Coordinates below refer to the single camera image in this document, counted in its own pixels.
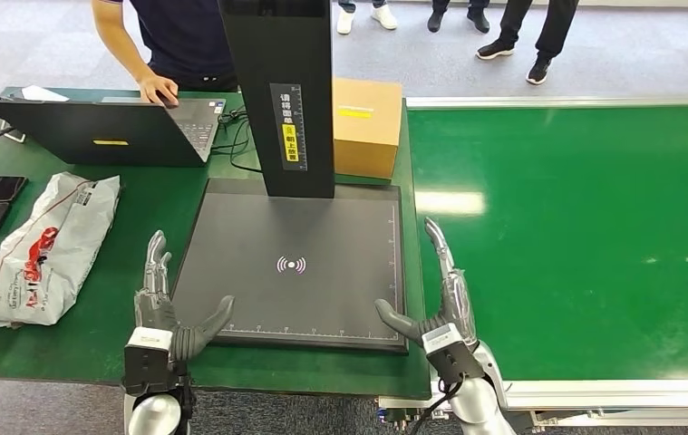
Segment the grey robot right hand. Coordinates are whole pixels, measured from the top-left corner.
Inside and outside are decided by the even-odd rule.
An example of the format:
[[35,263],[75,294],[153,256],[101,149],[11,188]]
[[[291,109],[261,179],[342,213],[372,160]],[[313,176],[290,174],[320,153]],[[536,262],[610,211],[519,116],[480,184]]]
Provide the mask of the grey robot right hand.
[[431,331],[454,324],[462,342],[472,351],[479,345],[464,272],[455,266],[451,248],[439,224],[430,217],[424,219],[424,229],[431,239],[441,271],[441,305],[436,314],[416,321],[397,313],[384,299],[374,302],[380,319],[390,329],[424,347],[422,337]]

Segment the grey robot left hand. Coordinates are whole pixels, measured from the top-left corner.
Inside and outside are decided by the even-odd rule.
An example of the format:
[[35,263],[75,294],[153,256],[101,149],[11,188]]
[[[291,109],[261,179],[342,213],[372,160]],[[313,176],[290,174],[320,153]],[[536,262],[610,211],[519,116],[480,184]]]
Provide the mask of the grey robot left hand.
[[149,239],[143,267],[142,287],[135,293],[135,325],[166,332],[170,336],[170,359],[189,361],[199,355],[231,320],[235,297],[224,296],[214,314],[196,326],[180,324],[172,303],[168,263],[172,254],[167,250],[163,231]]

